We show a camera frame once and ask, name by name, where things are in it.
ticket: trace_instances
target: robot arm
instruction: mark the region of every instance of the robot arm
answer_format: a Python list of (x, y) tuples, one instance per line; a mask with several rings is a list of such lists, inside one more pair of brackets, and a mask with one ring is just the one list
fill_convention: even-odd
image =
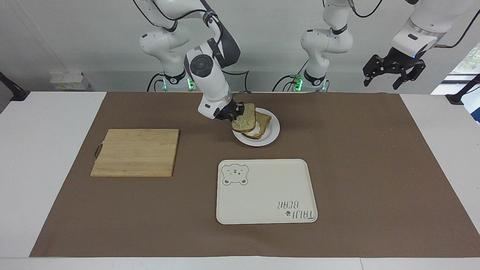
[(222, 73), (222, 68), (238, 61), (240, 49), (212, 8), (205, 0), (155, 0), (154, 4), (170, 21), (202, 19), (214, 33), (214, 38), (188, 51), (183, 61), (186, 72), (204, 94), (198, 111), (210, 119), (230, 121), (242, 115), (243, 103), (233, 100)]
[(156, 8), (153, 0), (144, 0), (146, 17), (159, 29), (147, 32), (140, 38), (142, 50), (156, 57), (163, 65), (167, 89), (191, 89), (183, 67), (183, 56), (172, 50), (190, 41), (188, 29), (182, 23), (170, 21)]
[(327, 0), (323, 19), (330, 29), (310, 29), (303, 33), (300, 43), (309, 56), (302, 75), (304, 87), (321, 88), (330, 64), (324, 53), (346, 53), (352, 47), (353, 37), (347, 29), (349, 12), (348, 0)]
[(407, 81), (415, 81), (425, 69), (422, 56), (450, 30), (455, 19), (469, 10), (475, 0), (406, 0), (415, 11), (393, 38), (388, 55), (373, 55), (363, 67), (364, 85), (385, 73), (400, 74), (396, 90)]

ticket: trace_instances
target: table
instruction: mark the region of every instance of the table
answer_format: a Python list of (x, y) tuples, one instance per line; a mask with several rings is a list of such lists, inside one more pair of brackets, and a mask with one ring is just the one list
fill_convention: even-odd
[[(480, 258), (27, 258), (105, 93), (34, 92), (0, 115), (0, 265), (6, 269), (478, 269)], [(480, 126), (442, 96), (401, 96), (480, 231)]]

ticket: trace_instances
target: bamboo cutting board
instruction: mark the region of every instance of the bamboo cutting board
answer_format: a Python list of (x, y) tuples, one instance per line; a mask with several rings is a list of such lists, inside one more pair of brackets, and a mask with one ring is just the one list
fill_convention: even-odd
[(92, 177), (171, 177), (178, 129), (109, 129)]

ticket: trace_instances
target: bear face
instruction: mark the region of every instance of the bear face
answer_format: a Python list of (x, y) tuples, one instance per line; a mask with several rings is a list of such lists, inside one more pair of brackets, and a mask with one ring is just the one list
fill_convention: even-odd
[(246, 165), (231, 164), (222, 167), (224, 185), (230, 185), (231, 183), (240, 183), (246, 185), (248, 183), (247, 174), (248, 167)]

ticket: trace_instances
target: toast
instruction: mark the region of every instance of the toast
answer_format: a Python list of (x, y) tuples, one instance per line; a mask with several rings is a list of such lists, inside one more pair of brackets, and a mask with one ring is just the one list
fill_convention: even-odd
[(236, 132), (250, 132), (256, 123), (255, 103), (245, 103), (243, 115), (232, 121), (232, 129)]
[(255, 114), (256, 114), (256, 121), (259, 126), (259, 131), (256, 132), (255, 134), (252, 134), (257, 129), (256, 127), (254, 127), (252, 132), (244, 132), (243, 135), (247, 138), (258, 140), (262, 138), (262, 136), (265, 134), (265, 131), (267, 130), (267, 126), (270, 123), (270, 120), (272, 119), (272, 117), (270, 115), (266, 115), (259, 112), (256, 112)]

